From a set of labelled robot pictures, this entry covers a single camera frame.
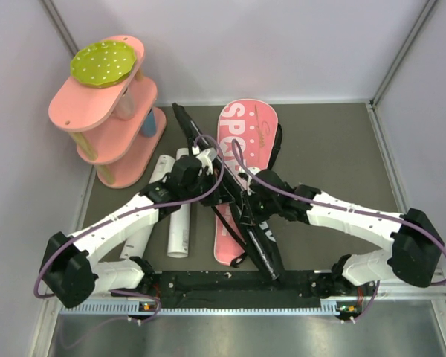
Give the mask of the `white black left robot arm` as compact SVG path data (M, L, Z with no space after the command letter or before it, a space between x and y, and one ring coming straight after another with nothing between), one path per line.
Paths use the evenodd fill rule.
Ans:
M103 258L138 231L157 224L183 205L206 204L223 179L215 150L178 159L170 173L145 186L130 201L99 222L70 236L54 234L47 242L38 280L64 307L74 308L91 295L117 289L149 293L154 278L138 257L107 263Z

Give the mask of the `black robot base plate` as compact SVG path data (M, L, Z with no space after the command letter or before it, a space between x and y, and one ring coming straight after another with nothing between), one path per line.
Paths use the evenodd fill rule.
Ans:
M258 271L158 271L136 288L111 293L156 296L167 309L276 309L319 307L325 298L355 300L374 290L374 283L356 287L309 270L287 271L281 280L267 280Z

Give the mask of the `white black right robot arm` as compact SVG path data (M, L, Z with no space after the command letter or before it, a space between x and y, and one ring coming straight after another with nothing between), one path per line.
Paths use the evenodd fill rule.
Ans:
M284 182L275 172L251 167L240 170L247 182L249 217L264 222L280 216L289 222L331 228L377 246L368 254L348 254L332 268L334 289L347 295L373 280L399 280L431 285L444 242L421 210L387 213L339 200L315 187Z

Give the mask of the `pink sport racket bag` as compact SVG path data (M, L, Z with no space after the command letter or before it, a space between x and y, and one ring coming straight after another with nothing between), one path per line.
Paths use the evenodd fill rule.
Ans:
M285 275L279 248L267 221L256 221L256 211L264 208L250 201L247 173L233 172L226 158L218 154L212 161L213 178L198 180L196 192L204 193L214 184L216 189L200 203L212 208L231 239L243 250L230 261L236 268L249 258L266 280L281 280Z

